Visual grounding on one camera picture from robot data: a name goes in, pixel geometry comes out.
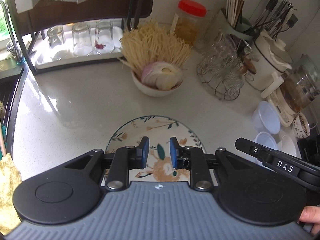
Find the finger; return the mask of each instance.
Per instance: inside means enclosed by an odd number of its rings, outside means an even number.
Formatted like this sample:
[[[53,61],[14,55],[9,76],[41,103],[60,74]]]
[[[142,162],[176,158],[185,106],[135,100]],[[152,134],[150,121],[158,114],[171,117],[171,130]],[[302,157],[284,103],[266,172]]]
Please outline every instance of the finger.
[[[320,207],[305,207],[300,215],[299,220],[305,223],[320,223]]]
[[[311,229],[311,234],[314,236],[320,231],[320,225],[314,225]]]

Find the chopstick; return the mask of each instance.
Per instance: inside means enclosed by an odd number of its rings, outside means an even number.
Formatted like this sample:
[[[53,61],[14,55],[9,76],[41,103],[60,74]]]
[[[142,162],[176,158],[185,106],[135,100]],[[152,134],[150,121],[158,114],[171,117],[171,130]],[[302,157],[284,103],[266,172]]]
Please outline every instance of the chopstick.
[[[236,27],[242,14],[243,4],[244,0],[227,0],[226,19],[233,28]]]

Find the white countertop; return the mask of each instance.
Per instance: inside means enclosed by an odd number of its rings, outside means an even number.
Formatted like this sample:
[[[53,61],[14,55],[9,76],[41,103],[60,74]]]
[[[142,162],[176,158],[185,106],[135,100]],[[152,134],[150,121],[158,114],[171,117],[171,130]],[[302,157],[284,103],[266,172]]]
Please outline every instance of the white countertop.
[[[130,70],[120,62],[87,65],[34,77],[29,71],[21,95],[13,142],[13,160],[25,180],[94,148],[105,149],[124,123],[144,115],[179,120],[201,139],[208,153],[235,149],[239,137],[257,135],[251,115],[261,101],[245,84],[238,99],[220,101],[196,74],[199,55],[185,65],[180,88],[163,98],[142,94]],[[287,128],[275,136],[278,142]]]

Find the jar with red lid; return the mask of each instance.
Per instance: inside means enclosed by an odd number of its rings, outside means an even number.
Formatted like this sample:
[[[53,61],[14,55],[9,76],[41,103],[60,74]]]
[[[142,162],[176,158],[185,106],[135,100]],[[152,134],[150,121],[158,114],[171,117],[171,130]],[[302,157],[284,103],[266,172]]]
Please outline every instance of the jar with red lid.
[[[205,7],[192,0],[181,0],[175,13],[170,33],[174,33],[177,37],[193,46],[201,21],[206,15]]]

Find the floral plate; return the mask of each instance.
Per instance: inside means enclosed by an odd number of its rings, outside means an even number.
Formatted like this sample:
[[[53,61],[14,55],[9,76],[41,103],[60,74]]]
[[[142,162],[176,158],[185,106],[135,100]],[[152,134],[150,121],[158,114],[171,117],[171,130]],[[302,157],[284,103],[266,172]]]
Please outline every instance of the floral plate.
[[[206,153],[191,129],[177,120],[157,115],[138,117],[122,125],[110,139],[106,153],[128,145],[138,146],[143,136],[150,139],[147,166],[143,170],[129,171],[129,181],[190,181],[189,171],[172,167],[169,141],[173,136],[180,146],[198,147]]]

